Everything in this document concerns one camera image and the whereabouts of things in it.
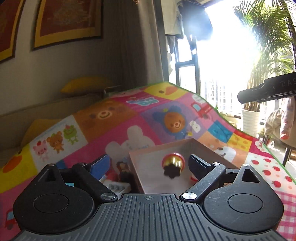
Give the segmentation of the white battery charger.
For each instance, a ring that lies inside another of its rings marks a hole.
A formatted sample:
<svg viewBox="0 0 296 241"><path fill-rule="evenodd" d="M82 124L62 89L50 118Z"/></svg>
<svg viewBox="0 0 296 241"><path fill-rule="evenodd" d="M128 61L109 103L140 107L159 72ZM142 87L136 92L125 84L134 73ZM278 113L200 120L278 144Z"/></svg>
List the white battery charger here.
<svg viewBox="0 0 296 241"><path fill-rule="evenodd" d="M103 185L114 192L117 196L121 196L122 194L129 193L131 191L131 186L129 183L105 180Z"/></svg>

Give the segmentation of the small pirate figure toy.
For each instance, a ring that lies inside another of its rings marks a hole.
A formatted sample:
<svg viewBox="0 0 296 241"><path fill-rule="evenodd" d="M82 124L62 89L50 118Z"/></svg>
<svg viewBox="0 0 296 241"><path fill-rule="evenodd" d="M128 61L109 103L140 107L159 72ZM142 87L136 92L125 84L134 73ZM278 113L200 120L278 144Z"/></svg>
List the small pirate figure toy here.
<svg viewBox="0 0 296 241"><path fill-rule="evenodd" d="M116 167L119 170L119 181L123 183L131 183L133 180L133 174L130 171L130 168L125 162L117 162Z"/></svg>

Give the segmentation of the yellow pink cupcake toy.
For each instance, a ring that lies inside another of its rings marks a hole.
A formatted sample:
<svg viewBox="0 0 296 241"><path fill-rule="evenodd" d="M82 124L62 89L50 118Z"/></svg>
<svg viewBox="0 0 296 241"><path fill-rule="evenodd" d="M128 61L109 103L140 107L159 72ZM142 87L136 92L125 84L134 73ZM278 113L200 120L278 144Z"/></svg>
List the yellow pink cupcake toy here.
<svg viewBox="0 0 296 241"><path fill-rule="evenodd" d="M164 175L170 179L179 177L185 168L185 159L179 153L170 153L163 157L162 168Z"/></svg>

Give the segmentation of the white plant pot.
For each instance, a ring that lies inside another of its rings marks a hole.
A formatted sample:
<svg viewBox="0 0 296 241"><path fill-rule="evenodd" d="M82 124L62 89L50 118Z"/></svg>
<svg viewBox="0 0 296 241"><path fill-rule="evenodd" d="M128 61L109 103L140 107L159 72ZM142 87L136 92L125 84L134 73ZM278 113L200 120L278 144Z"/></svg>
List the white plant pot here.
<svg viewBox="0 0 296 241"><path fill-rule="evenodd" d="M256 137L260 123L259 112L242 110L243 132Z"/></svg>

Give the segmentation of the colourful cartoon play mat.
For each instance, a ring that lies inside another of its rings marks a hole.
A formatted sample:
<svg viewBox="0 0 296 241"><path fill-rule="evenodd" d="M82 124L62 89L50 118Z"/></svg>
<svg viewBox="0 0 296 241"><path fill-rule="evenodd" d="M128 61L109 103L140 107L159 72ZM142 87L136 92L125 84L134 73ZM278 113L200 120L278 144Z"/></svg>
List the colourful cartoon play mat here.
<svg viewBox="0 0 296 241"><path fill-rule="evenodd" d="M278 232L295 240L295 180L257 138L238 130L197 94L163 82L116 94L87 108L82 100L24 110L1 131L1 143L20 137L1 168L1 240L20 229L12 215L17 196L48 163L69 168L103 154L130 167L130 151L194 138L235 166L250 164L281 198L285 210Z"/></svg>

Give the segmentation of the pink cardboard box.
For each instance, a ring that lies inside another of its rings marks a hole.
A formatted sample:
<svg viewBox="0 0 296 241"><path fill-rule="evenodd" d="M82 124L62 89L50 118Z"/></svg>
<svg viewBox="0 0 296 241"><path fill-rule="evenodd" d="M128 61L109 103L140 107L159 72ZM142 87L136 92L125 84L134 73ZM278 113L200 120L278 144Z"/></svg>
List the pink cardboard box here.
<svg viewBox="0 0 296 241"><path fill-rule="evenodd" d="M130 151L129 168L139 192L178 196L189 189L195 183L189 170L191 154L208 163L220 162L227 168L236 167L194 138Z"/></svg>

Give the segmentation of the green potted palm plant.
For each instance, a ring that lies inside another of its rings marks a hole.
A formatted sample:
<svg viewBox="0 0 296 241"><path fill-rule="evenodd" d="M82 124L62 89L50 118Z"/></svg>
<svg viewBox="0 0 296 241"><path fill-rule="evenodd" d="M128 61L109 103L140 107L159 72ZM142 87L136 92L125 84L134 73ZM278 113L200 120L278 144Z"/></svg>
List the green potted palm plant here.
<svg viewBox="0 0 296 241"><path fill-rule="evenodd" d="M234 7L234 14L251 31L259 47L247 89L268 78L295 72L294 10L294 1L241 1ZM242 104L243 109L258 112L261 103Z"/></svg>

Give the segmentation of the yellow cushion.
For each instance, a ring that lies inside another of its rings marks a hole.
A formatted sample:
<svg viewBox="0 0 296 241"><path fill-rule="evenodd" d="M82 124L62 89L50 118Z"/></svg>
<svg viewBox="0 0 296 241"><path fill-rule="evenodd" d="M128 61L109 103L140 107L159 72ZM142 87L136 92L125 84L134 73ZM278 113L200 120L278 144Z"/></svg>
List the yellow cushion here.
<svg viewBox="0 0 296 241"><path fill-rule="evenodd" d="M88 93L102 92L114 83L102 76L85 76L70 80L60 92L66 95L83 95Z"/></svg>

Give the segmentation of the hanging dark garment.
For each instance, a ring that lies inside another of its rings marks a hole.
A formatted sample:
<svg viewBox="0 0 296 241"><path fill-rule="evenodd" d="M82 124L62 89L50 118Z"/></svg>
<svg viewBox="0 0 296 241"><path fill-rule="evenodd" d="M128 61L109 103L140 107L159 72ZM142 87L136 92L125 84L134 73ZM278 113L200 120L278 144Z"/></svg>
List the hanging dark garment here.
<svg viewBox="0 0 296 241"><path fill-rule="evenodd" d="M208 40L211 37L213 27L202 4L197 1L181 1L179 11L184 34L189 42Z"/></svg>

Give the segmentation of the hanging white shirt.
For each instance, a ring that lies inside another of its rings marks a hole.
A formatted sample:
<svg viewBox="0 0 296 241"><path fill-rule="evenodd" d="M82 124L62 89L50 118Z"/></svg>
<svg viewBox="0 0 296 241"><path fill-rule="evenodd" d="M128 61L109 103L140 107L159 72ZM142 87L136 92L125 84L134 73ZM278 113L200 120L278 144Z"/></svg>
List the hanging white shirt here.
<svg viewBox="0 0 296 241"><path fill-rule="evenodd" d="M183 39L182 16L179 11L181 1L161 0L165 34Z"/></svg>

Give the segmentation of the red gold framed picture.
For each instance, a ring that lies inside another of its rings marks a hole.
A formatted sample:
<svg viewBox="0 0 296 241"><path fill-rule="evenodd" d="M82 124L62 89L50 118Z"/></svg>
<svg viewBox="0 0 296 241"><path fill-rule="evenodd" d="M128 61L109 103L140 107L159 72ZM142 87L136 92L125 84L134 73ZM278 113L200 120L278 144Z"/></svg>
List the red gold framed picture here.
<svg viewBox="0 0 296 241"><path fill-rule="evenodd" d="M40 1L32 49L102 36L103 1Z"/></svg>

